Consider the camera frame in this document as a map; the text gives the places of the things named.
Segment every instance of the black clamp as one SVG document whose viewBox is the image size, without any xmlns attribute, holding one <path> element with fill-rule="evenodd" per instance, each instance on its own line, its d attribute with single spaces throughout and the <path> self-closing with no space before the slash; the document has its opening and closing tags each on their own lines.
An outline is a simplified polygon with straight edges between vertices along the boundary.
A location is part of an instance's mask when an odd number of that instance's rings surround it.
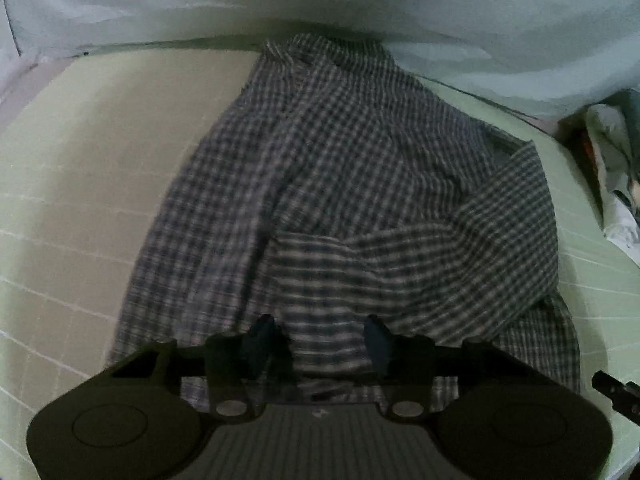
<svg viewBox="0 0 640 480">
<path fill-rule="evenodd" d="M 364 341 L 396 422 L 428 418 L 435 377 L 457 377 L 460 396 L 480 384 L 557 386 L 551 379 L 497 349 L 468 339 L 460 348 L 436 346 L 423 335 L 394 335 L 377 316 L 364 323 Z"/>
<path fill-rule="evenodd" d="M 640 426 L 640 386 L 623 384 L 603 371 L 594 373 L 591 386 L 611 400 L 615 412 Z"/>
<path fill-rule="evenodd" d="M 287 340 L 265 314 L 245 334 L 215 334 L 202 346 L 178 348 L 174 339 L 152 342 L 84 386 L 159 386 L 179 396 L 182 378 L 204 377 L 210 416 L 242 423 L 257 416 L 245 381 L 257 380 L 267 368 L 273 380 L 293 382 Z"/>
</svg>

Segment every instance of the fabric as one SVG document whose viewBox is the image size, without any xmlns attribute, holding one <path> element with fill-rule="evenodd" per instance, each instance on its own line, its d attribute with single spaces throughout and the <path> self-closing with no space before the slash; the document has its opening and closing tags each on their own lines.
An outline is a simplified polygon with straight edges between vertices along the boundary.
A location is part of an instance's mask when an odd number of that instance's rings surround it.
<svg viewBox="0 0 640 480">
<path fill-rule="evenodd" d="M 617 107 L 625 117 L 626 132 L 631 148 L 631 178 L 640 181 L 640 89 L 629 88 L 612 95 L 605 104 Z"/>
<path fill-rule="evenodd" d="M 625 117 L 620 108 L 598 104 L 588 108 L 585 123 L 597 168 L 602 230 L 607 240 L 640 266 L 640 212 Z"/>
<path fill-rule="evenodd" d="M 640 0 L 6 0 L 18 49 L 70 57 L 310 30 L 378 38 L 405 70 L 557 121 L 640 80 Z"/>
<path fill-rule="evenodd" d="M 273 314 L 305 400 L 379 400 L 332 380 L 370 371 L 364 319 L 450 346 L 470 336 L 577 389 L 556 293 L 542 165 L 524 143 L 425 90 L 373 42 L 268 43 L 172 184 L 140 253 L 111 360 Z M 183 394 L 206 409 L 204 383 Z M 433 407 L 456 395 L 440 380 Z"/>
</svg>

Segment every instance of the white cloth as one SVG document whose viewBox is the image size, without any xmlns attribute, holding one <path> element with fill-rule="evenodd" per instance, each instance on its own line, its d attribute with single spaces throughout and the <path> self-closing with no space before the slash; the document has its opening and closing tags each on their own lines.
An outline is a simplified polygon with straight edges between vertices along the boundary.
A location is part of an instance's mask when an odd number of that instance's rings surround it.
<svg viewBox="0 0 640 480">
<path fill-rule="evenodd" d="M 640 267 L 640 227 L 632 211 L 613 193 L 614 190 L 623 193 L 633 209 L 638 205 L 629 190 L 631 148 L 625 117 L 619 108 L 594 105 L 587 110 L 585 122 L 598 170 L 605 238 Z"/>
<path fill-rule="evenodd" d="M 545 120 L 640 80 L 640 0 L 6 0 L 24 52 L 294 32 L 377 38 L 401 68 Z"/>
</svg>

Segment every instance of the circular pad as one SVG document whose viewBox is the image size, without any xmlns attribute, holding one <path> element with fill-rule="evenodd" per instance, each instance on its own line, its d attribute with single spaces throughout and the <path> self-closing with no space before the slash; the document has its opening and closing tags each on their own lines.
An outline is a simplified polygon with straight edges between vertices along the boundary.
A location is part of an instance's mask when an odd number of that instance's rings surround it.
<svg viewBox="0 0 640 480">
<path fill-rule="evenodd" d="M 485 385 L 439 416 L 444 453 L 477 480 L 591 478 L 612 444 L 609 421 L 562 386 Z"/>
<path fill-rule="evenodd" d="M 27 448 L 51 480 L 150 480 L 176 472 L 193 456 L 200 415 L 164 388 L 77 388 L 31 421 Z"/>
<path fill-rule="evenodd" d="M 241 416 L 248 409 L 242 400 L 224 400 L 216 406 L 216 411 L 222 416 Z"/>
<path fill-rule="evenodd" d="M 421 416 L 424 413 L 424 408 L 419 402 L 413 402 L 412 400 L 401 400 L 396 402 L 391 410 L 402 418 L 413 418 Z"/>
</svg>

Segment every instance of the plaid shirt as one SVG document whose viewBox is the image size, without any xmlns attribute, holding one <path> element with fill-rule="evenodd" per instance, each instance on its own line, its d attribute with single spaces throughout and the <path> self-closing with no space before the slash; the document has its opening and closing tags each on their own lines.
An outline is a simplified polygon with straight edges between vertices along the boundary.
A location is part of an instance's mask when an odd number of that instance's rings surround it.
<svg viewBox="0 0 640 480">
<path fill-rule="evenodd" d="M 558 241 L 533 143 L 470 118 L 374 42 L 267 43 L 172 183 L 140 253 L 111 361 L 150 339 L 197 345 L 273 314 L 300 373 L 370 370 L 363 323 L 437 344 L 489 339 L 578 389 L 556 291 Z M 305 381 L 305 399 L 380 400 Z M 207 409 L 202 380 L 184 397 Z M 433 409 L 456 397 L 434 385 Z"/>
</svg>

